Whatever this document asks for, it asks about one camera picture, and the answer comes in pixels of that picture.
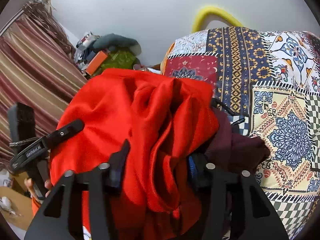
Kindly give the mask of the orange sleeve forearm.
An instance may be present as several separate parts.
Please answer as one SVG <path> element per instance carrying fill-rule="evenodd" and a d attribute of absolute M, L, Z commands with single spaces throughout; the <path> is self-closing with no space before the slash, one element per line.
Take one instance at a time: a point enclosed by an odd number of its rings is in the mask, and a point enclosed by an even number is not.
<path fill-rule="evenodd" d="M 31 209 L 33 212 L 33 216 L 36 215 L 37 211 L 39 210 L 39 208 L 41 207 L 41 203 L 34 197 L 31 198 Z"/>

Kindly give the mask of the person's left hand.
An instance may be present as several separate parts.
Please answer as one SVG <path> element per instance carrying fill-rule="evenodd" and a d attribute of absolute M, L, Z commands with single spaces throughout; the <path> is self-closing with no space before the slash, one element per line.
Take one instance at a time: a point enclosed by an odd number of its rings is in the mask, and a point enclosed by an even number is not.
<path fill-rule="evenodd" d="M 40 196 L 40 188 L 36 185 L 35 181 L 31 178 L 26 178 L 24 180 L 24 185 L 26 186 L 27 190 L 29 191 L 32 198 L 34 198 L 39 203 L 42 202 L 52 191 L 53 185 L 50 179 L 47 179 L 44 182 L 44 188 L 46 189 L 45 196 Z"/>

